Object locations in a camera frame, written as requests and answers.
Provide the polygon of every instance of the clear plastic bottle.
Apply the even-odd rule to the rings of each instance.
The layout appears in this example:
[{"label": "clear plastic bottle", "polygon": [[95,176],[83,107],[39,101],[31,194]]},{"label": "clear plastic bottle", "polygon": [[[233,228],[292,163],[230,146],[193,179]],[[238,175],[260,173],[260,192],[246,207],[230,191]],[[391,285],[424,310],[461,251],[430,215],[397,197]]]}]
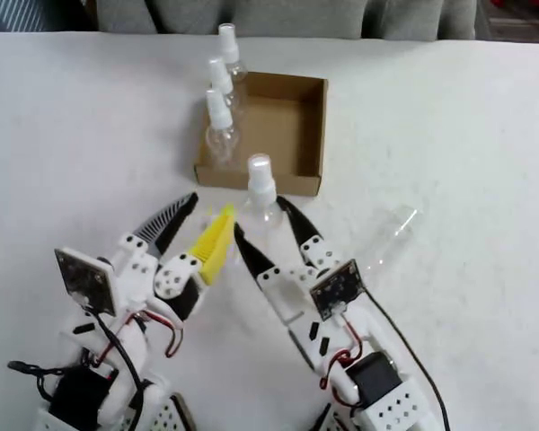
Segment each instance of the clear plastic bottle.
[{"label": "clear plastic bottle", "polygon": [[235,39],[235,26],[233,24],[221,24],[218,28],[220,48],[225,67],[232,77],[236,90],[242,96],[243,101],[247,97],[245,78],[248,70],[240,59],[240,49]]},{"label": "clear plastic bottle", "polygon": [[270,240],[279,236],[284,214],[276,198],[276,182],[271,174],[271,160],[266,154],[255,154],[248,159],[248,198],[238,210],[237,219],[245,237],[260,251],[271,258],[278,251],[272,250]]},{"label": "clear plastic bottle", "polygon": [[237,166],[240,132],[234,126],[232,113],[219,90],[206,92],[210,124],[206,130],[210,160],[219,169]]},{"label": "clear plastic bottle", "polygon": [[364,235],[358,242],[364,245],[354,251],[361,276],[373,288],[406,248],[413,232],[419,229],[421,213],[415,208],[400,206],[391,212],[379,211],[375,218],[370,221],[373,232]]},{"label": "clear plastic bottle", "polygon": [[224,95],[225,104],[232,111],[232,118],[239,123],[243,117],[242,97],[234,90],[232,77],[228,74],[221,57],[209,60],[209,77],[212,88],[219,90]]}]

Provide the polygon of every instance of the open cardboard box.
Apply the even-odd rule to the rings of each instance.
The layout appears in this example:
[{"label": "open cardboard box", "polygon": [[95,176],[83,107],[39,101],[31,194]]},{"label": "open cardboard box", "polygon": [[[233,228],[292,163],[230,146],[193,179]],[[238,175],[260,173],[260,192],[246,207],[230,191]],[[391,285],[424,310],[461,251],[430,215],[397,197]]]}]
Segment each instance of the open cardboard box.
[{"label": "open cardboard box", "polygon": [[247,189],[247,160],[265,153],[271,158],[278,193],[317,195],[322,183],[327,80],[250,72],[246,84],[248,100],[237,149],[239,168],[229,171],[212,166],[202,137],[194,165],[198,183]]}]

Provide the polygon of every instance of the yellow plastic piece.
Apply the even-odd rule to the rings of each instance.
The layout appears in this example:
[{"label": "yellow plastic piece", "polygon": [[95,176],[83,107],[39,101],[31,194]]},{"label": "yellow plastic piece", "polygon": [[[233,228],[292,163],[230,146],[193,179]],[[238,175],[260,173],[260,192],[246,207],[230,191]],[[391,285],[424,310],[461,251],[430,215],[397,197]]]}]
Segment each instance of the yellow plastic piece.
[{"label": "yellow plastic piece", "polygon": [[208,286],[214,284],[217,274],[224,266],[227,247],[233,238],[234,206],[226,205],[190,249],[190,254],[202,262],[199,274]]}]

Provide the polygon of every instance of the white spray nozzle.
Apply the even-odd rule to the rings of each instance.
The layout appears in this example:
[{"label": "white spray nozzle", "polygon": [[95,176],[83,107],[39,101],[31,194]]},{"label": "white spray nozzle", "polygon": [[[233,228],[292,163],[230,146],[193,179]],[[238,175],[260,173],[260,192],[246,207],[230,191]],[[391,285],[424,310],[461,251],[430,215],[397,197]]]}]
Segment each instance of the white spray nozzle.
[{"label": "white spray nozzle", "polygon": [[240,60],[240,49],[235,40],[235,26],[233,24],[221,24],[217,30],[225,63],[228,65],[237,63]]},{"label": "white spray nozzle", "polygon": [[209,89],[206,92],[206,102],[208,103],[208,114],[211,127],[220,130],[229,128],[234,123],[232,113],[224,101],[224,96],[217,89]]},{"label": "white spray nozzle", "polygon": [[271,159],[267,154],[255,154],[248,159],[248,192],[256,206],[266,207],[276,201],[276,182],[271,174]]},{"label": "white spray nozzle", "polygon": [[232,77],[225,68],[224,60],[221,57],[209,60],[209,78],[212,87],[217,88],[222,94],[229,94],[234,90]]}]

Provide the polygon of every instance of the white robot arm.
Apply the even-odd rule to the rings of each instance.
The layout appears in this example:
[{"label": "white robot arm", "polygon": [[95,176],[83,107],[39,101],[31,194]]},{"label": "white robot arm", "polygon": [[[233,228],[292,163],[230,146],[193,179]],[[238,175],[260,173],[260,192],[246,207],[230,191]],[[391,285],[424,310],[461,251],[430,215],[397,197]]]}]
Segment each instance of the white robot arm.
[{"label": "white robot arm", "polygon": [[[306,363],[321,377],[321,389],[331,387],[337,404],[350,409],[353,425],[361,429],[438,431],[428,400],[401,359],[400,349],[368,310],[368,302],[389,320],[431,385],[437,388],[401,332],[367,290],[356,261],[343,259],[289,201],[278,197],[278,203],[288,216],[305,265],[274,265],[247,241],[238,224],[234,237],[258,287],[287,327]],[[438,391],[436,395],[445,412]],[[444,423],[449,431],[446,413]]]},{"label": "white robot arm", "polygon": [[[55,369],[8,365],[35,375],[49,402],[40,409],[37,431],[194,429],[180,395],[172,395],[171,385],[149,369],[145,329],[149,321],[166,326],[172,339],[165,355],[173,356],[184,322],[223,265],[234,222],[231,207],[191,250],[161,262],[197,201],[196,193],[189,194],[124,234],[110,259],[56,250],[66,290],[84,309],[82,321],[64,333],[76,349]],[[52,395],[43,385],[48,374],[58,376]]]}]

